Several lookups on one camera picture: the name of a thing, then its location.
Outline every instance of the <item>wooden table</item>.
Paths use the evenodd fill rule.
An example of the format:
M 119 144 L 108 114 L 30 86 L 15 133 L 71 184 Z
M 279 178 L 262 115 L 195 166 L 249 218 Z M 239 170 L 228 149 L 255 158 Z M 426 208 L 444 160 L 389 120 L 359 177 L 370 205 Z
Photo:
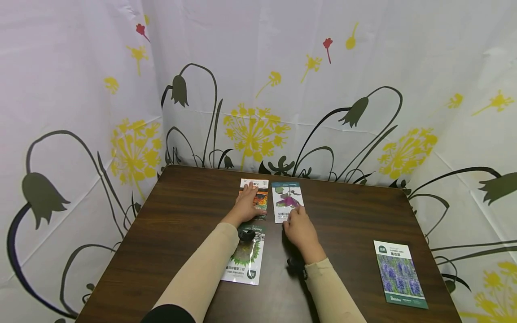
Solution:
M 140 322 L 231 209 L 241 178 L 292 180 L 167 167 L 76 322 Z M 367 322 L 461 322 L 401 190 L 296 181 L 323 248 Z M 259 286 L 221 282 L 205 322 L 318 321 L 312 300 L 305 296 L 299 280 L 287 273 L 282 225 L 275 224 L 272 202 L 268 204 L 267 220 L 256 220 L 266 226 Z M 386 303 L 373 240 L 409 245 L 428 310 Z

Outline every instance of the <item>flower seed packet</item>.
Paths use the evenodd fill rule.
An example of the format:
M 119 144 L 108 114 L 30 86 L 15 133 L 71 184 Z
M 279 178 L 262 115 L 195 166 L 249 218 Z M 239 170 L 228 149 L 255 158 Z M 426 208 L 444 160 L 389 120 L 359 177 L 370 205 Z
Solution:
M 245 184 L 253 183 L 253 185 L 258 186 L 258 192 L 255 196 L 255 199 L 253 200 L 253 204 L 255 206 L 255 209 L 259 210 L 267 210 L 267 191 L 269 188 L 269 180 L 267 179 L 246 179 L 241 178 L 240 179 L 240 191 L 239 194 L 244 189 Z M 255 219 L 263 220 L 266 216 L 256 216 Z
M 258 285 L 262 252 L 264 250 L 265 228 L 259 225 L 243 224 L 239 230 L 255 231 L 252 241 L 239 241 L 239 245 L 230 257 L 221 280 L 227 282 Z
M 375 240 L 373 244 L 386 302 L 428 309 L 409 247 Z
M 287 220 L 289 213 L 298 205 L 303 206 L 300 183 L 275 182 L 271 183 L 273 189 L 273 205 L 275 208 L 275 223 Z

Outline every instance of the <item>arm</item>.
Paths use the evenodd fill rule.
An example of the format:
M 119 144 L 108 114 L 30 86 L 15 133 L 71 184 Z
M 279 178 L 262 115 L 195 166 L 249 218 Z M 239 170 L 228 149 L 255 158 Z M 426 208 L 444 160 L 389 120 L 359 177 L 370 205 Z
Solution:
M 234 208 L 181 267 L 142 323 L 203 322 L 225 266 L 239 243 L 237 228 L 265 213 L 253 207 L 258 189 L 253 185 L 244 187 Z
M 320 245 L 305 208 L 299 207 L 284 222 L 288 239 L 300 250 L 307 264 L 307 288 L 321 323 L 366 323 L 354 300 L 332 267 Z

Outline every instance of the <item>white backdrop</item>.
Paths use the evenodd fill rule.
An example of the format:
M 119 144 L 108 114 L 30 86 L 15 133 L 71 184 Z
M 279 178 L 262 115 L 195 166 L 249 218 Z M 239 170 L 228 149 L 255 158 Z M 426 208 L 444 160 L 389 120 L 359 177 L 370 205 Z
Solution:
M 403 187 L 435 256 L 458 270 L 440 264 L 464 320 L 511 321 L 516 5 L 2 4 L 2 313 L 71 321 L 157 173 L 179 163 Z M 60 133 L 27 169 L 31 143 L 65 130 L 93 158 Z M 470 247 L 483 243 L 494 247 Z M 80 249 L 68 269 L 88 244 L 108 249 Z

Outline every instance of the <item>dark green bell flower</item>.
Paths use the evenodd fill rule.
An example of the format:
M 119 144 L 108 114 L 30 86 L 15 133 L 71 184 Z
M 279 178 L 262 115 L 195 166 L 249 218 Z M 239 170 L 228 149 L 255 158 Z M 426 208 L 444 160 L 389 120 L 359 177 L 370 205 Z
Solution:
M 174 103 L 179 102 L 183 107 L 185 107 L 185 104 L 189 105 L 187 102 L 187 83 L 181 75 L 176 75 L 172 80 L 172 99 L 174 99 Z
M 484 184 L 479 190 L 486 192 L 483 202 L 489 201 L 488 205 L 490 205 L 501 197 L 517 191 L 517 173 L 502 175 L 479 183 Z
M 52 211 L 65 211 L 63 204 L 68 204 L 56 187 L 40 173 L 28 173 L 22 181 L 23 196 L 31 204 L 36 217 L 36 229 L 39 228 L 41 219 L 50 222 Z
M 232 159 L 230 158 L 230 156 L 224 156 L 224 168 L 225 169 L 228 169 L 228 168 L 233 168 L 233 163 L 232 163 Z
M 345 114 L 345 116 L 338 121 L 343 121 L 343 125 L 346 123 L 350 123 L 350 128 L 353 126 L 357 127 L 357 122 L 359 121 L 359 118 L 362 116 L 364 110 L 366 109 L 368 105 L 368 98 L 360 98 L 357 100 L 354 105 L 350 108 L 350 110 Z

